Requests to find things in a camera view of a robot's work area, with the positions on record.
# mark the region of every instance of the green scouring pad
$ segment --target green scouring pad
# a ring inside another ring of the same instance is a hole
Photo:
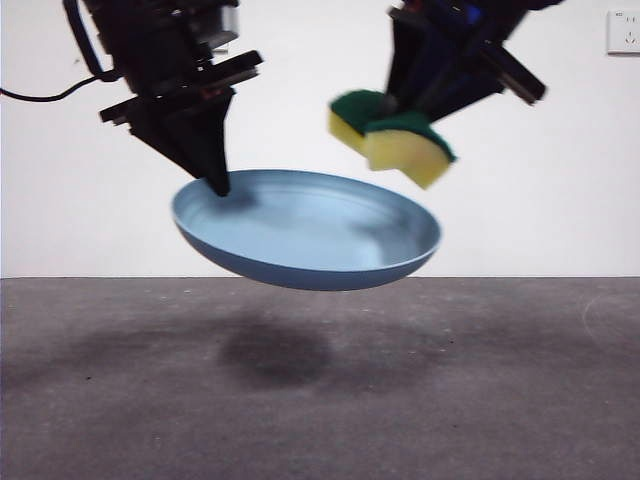
[[[384,94],[348,93],[331,103],[329,131],[365,156],[372,170],[397,168],[422,188],[455,160],[449,145],[418,111],[379,117]]]

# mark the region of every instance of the blue frying pan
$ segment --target blue frying pan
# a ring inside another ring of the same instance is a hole
[[[304,290],[358,290],[403,278],[436,251],[440,226],[413,201],[343,177],[231,172],[228,197],[204,179],[173,200],[198,252],[244,277]]]

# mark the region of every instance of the wall outlet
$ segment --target wall outlet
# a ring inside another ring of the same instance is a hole
[[[640,54],[640,10],[611,10],[608,17],[608,52]]]

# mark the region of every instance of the black cable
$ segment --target black cable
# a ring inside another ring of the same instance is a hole
[[[23,102],[57,102],[58,100],[62,100],[63,98],[68,97],[79,88],[84,87],[85,85],[88,85],[91,82],[95,82],[96,80],[98,80],[97,77],[87,78],[85,80],[82,80],[81,82],[76,83],[75,85],[68,88],[64,92],[58,95],[52,95],[50,97],[32,97],[30,95],[20,95],[19,93],[13,93],[13,92],[10,92],[9,90],[5,90],[4,88],[0,88],[0,93],[2,95],[6,95],[7,97],[13,98],[15,100],[22,100]]]

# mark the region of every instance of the gray carpet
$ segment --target gray carpet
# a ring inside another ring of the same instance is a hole
[[[640,279],[5,280],[2,478],[640,478]]]

